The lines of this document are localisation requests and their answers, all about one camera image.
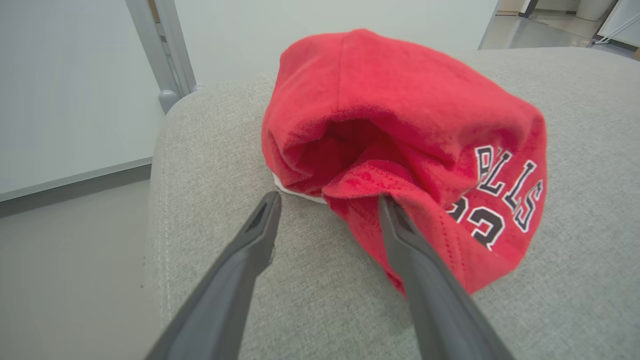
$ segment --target gray couch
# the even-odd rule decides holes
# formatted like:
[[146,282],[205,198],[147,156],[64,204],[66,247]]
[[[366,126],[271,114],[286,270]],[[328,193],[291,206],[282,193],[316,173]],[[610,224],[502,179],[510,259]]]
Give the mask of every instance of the gray couch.
[[[517,359],[640,357],[640,62],[578,48],[453,53],[537,106],[548,196],[520,266],[474,295]],[[152,170],[149,252],[167,323],[264,193],[275,74],[176,104]],[[326,206],[282,194],[241,359],[416,359],[408,306]]]

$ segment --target gray floor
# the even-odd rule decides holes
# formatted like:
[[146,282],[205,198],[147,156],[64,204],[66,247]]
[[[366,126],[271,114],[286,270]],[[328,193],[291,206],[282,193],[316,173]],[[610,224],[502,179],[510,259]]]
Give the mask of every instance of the gray floor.
[[[483,49],[588,42],[498,16]],[[160,332],[143,280],[148,185],[148,168],[134,169],[0,203],[0,359],[144,356]]]

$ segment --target red garment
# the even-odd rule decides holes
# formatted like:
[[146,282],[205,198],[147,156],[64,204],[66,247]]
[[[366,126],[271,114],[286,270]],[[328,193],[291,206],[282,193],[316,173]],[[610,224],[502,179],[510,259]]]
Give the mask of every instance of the red garment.
[[524,257],[545,202],[546,148],[530,104],[445,54],[366,30],[290,46],[262,125],[282,184],[323,197],[401,291],[380,194],[473,293]]

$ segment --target red cloth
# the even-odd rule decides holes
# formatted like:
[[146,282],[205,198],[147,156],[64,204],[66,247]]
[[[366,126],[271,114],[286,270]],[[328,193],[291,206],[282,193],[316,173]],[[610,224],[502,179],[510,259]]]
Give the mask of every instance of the red cloth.
[[524,257],[542,216],[546,148],[530,104],[445,54],[367,30],[290,46],[262,125],[282,184],[323,197],[401,291],[380,194],[473,293]]

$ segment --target seat cushion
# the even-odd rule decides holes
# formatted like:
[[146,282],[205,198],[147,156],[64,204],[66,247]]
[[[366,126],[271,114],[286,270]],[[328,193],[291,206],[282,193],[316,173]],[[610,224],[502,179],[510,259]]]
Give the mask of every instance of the seat cushion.
[[[640,352],[640,63],[576,48],[452,53],[545,116],[548,194],[521,265],[474,295],[517,359]],[[265,74],[182,99],[157,142],[149,257],[165,323],[275,190],[260,151]],[[405,299],[325,205],[282,194],[241,359],[418,359]]]

